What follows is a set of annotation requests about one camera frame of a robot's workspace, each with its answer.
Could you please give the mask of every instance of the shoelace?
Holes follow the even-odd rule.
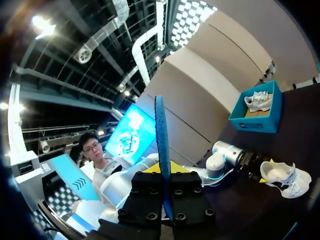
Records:
[[[263,92],[261,92],[261,94],[254,96],[253,98],[257,101],[261,101],[261,100],[266,101],[266,100],[268,100],[268,92],[263,91]]]
[[[291,188],[291,193],[290,193],[290,195],[291,196],[294,196],[294,195],[296,195],[298,192],[300,192],[300,187],[299,187],[299,185],[297,184],[297,181],[296,181],[296,179],[298,179],[299,178],[299,173],[298,172],[296,172],[295,173],[295,177],[293,178],[293,179],[290,179],[289,181],[287,181],[287,182],[282,182],[282,184],[281,184],[281,187],[283,187],[284,185],[289,185],[289,186],[292,186],[292,188]]]

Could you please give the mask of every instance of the glasses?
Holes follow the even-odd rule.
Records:
[[[94,149],[97,150],[98,146],[99,146],[99,142],[96,141],[94,144],[92,144],[92,146],[89,146],[87,150],[83,151],[84,153],[89,153],[89,152],[93,152]]]

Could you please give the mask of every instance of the checkered pattern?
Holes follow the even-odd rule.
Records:
[[[46,198],[46,202],[56,212],[59,217],[70,213],[73,204],[79,200],[79,197],[66,185],[60,187],[52,196]],[[34,221],[42,228],[51,227],[51,224],[45,219],[39,210],[33,212]]]
[[[204,1],[180,0],[172,28],[173,45],[178,48],[184,47],[198,31],[200,24],[217,10]]]

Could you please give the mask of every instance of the yellow object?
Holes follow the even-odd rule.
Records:
[[[260,184],[264,184],[264,183],[266,183],[266,182],[267,182],[267,181],[266,181],[265,179],[263,179],[263,178],[261,178],[260,181],[259,181]]]
[[[190,173],[187,169],[185,169],[182,166],[176,164],[174,161],[170,161],[170,169],[171,169],[171,173],[172,174],[175,174],[176,172]],[[158,174],[161,173],[159,163],[153,165],[152,167],[149,167],[147,170],[144,170],[143,172],[144,173],[156,172]]]

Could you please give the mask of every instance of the white shirt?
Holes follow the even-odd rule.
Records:
[[[104,181],[111,175],[112,171],[116,169],[119,165],[122,166],[122,171],[131,167],[131,165],[125,161],[121,157],[113,157],[112,159],[108,158],[108,165],[104,169],[95,168],[92,185],[95,192],[98,194],[99,199],[104,204],[108,203],[109,201],[105,198],[105,196],[101,193],[101,186]]]

